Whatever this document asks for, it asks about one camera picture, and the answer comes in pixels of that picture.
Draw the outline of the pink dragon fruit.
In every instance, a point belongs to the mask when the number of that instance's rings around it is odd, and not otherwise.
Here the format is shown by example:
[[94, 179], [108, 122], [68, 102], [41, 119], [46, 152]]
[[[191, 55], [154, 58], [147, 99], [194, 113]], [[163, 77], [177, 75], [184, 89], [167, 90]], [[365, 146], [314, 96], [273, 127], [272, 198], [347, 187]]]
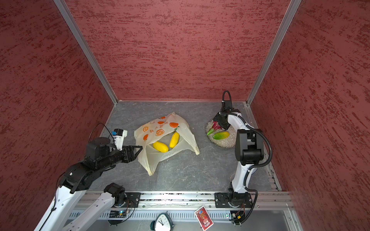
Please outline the pink dragon fruit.
[[220, 129], [221, 129], [221, 126], [218, 124], [218, 122], [213, 121], [211, 128], [207, 132], [207, 136], [211, 135], [212, 133], [214, 133], [215, 131], [218, 131]]

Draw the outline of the fruit print plastic bag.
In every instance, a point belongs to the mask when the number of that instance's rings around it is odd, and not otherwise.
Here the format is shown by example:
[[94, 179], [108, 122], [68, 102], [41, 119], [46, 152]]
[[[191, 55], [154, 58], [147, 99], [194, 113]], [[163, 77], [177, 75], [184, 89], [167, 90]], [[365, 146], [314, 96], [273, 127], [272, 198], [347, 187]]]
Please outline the fruit print plastic bag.
[[[180, 139], [178, 144], [171, 149], [169, 144], [174, 132], [179, 133]], [[175, 112], [142, 125], [134, 131], [134, 138], [136, 145], [143, 147], [143, 150], [138, 156], [138, 161], [149, 176], [154, 174], [160, 162], [182, 151], [190, 150], [196, 155], [200, 154], [195, 136], [189, 124]], [[169, 147], [169, 151], [161, 153], [154, 149], [152, 144], [157, 141], [166, 144]]]

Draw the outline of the green mango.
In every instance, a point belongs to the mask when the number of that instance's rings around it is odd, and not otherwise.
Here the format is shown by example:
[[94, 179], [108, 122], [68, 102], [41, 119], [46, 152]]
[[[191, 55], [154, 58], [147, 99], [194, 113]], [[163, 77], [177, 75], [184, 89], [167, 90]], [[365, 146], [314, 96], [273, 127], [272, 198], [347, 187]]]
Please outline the green mango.
[[229, 132], [223, 131], [223, 132], [218, 132], [213, 135], [214, 140], [224, 140], [227, 139], [230, 136]]

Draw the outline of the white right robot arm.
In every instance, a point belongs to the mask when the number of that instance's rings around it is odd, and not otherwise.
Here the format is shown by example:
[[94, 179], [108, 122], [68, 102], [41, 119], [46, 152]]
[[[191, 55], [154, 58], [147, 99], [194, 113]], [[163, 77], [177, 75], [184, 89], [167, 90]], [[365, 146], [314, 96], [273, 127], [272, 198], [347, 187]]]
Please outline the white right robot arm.
[[214, 119], [222, 129], [232, 127], [237, 133], [235, 157], [238, 166], [231, 187], [236, 193], [245, 193], [255, 172], [254, 169], [259, 167], [264, 159], [264, 138], [261, 132], [251, 126], [239, 112], [219, 112]]

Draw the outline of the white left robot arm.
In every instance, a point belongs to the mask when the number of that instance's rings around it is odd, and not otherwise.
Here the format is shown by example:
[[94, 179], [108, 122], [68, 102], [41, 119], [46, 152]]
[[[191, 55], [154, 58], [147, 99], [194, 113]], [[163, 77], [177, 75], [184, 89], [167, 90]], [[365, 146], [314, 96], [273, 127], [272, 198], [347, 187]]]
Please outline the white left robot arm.
[[117, 164], [136, 160], [142, 146], [116, 146], [110, 138], [99, 137], [89, 142], [84, 160], [70, 166], [56, 184], [55, 196], [36, 226], [37, 231], [86, 231], [114, 206], [136, 208], [125, 188], [116, 183], [105, 187], [98, 199], [71, 223], [67, 219], [92, 183]]

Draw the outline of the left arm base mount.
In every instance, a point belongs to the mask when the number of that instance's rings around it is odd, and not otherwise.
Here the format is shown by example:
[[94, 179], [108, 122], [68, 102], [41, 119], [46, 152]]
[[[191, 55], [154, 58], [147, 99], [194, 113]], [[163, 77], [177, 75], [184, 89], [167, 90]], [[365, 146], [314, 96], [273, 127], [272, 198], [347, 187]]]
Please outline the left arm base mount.
[[115, 197], [114, 207], [116, 208], [137, 208], [140, 202], [141, 193], [124, 192]]

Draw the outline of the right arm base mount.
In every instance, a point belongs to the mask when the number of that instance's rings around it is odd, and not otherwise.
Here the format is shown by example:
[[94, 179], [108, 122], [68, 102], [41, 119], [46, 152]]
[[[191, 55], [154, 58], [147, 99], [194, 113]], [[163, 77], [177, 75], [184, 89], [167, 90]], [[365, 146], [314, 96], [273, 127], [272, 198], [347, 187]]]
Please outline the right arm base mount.
[[253, 201], [250, 193], [215, 193], [216, 208], [251, 208]]

